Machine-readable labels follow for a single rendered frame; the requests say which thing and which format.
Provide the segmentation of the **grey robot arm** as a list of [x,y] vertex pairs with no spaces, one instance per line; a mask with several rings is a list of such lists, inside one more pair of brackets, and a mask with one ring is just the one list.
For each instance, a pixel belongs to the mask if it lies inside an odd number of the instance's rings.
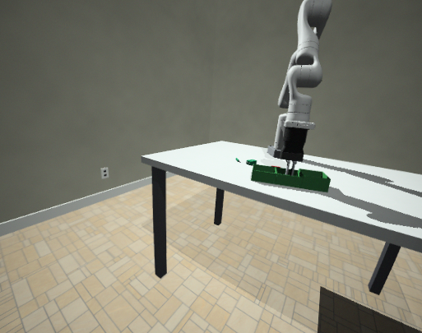
[[[318,59],[319,39],[331,9],[332,0],[304,0],[301,4],[298,16],[298,49],[291,57],[288,76],[286,75],[278,101],[280,108],[289,108],[288,112],[310,113],[312,97],[300,94],[297,88],[314,88],[322,81],[322,67]],[[314,30],[311,27],[315,27]],[[284,145],[286,117],[287,113],[279,116],[274,145],[277,150],[281,150]]]

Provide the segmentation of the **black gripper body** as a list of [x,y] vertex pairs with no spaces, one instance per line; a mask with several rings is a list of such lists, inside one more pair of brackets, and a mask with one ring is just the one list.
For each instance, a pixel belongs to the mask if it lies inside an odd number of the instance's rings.
[[309,122],[309,113],[288,112],[280,158],[302,162],[308,129],[315,129],[315,125]]

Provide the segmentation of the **green bin rack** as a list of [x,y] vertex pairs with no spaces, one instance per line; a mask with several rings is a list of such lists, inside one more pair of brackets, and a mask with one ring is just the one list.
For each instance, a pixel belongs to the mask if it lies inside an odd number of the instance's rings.
[[322,171],[299,169],[294,170],[293,176],[290,171],[286,175],[285,171],[284,168],[254,164],[251,181],[328,192],[331,179]]

